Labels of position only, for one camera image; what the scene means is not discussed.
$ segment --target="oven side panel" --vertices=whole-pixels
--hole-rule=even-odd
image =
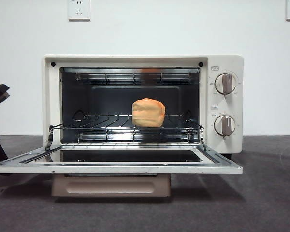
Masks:
[[[243,143],[243,58],[238,55],[217,55],[208,58],[207,79],[207,141],[219,153],[239,153]],[[234,77],[235,89],[230,94],[220,94],[215,88],[218,76],[229,73]],[[234,120],[234,132],[221,136],[215,130],[215,121],[221,116]]]

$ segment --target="dark table surface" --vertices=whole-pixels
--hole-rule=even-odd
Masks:
[[[1,136],[12,157],[40,136]],[[52,198],[49,174],[0,176],[0,232],[290,232],[290,136],[246,136],[237,174],[173,174],[168,199]]]

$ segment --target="bread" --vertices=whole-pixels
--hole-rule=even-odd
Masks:
[[[139,127],[161,127],[164,121],[165,107],[154,99],[144,98],[132,105],[132,123]]]

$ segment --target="oven door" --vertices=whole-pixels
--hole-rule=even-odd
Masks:
[[[201,144],[65,145],[0,162],[0,173],[241,174],[241,166]]]

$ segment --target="control knob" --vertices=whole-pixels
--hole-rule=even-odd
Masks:
[[[230,73],[224,73],[219,75],[215,80],[216,90],[224,95],[232,93],[236,86],[236,79]]]
[[[223,115],[215,120],[214,128],[219,135],[230,136],[235,130],[235,121],[233,118]]]

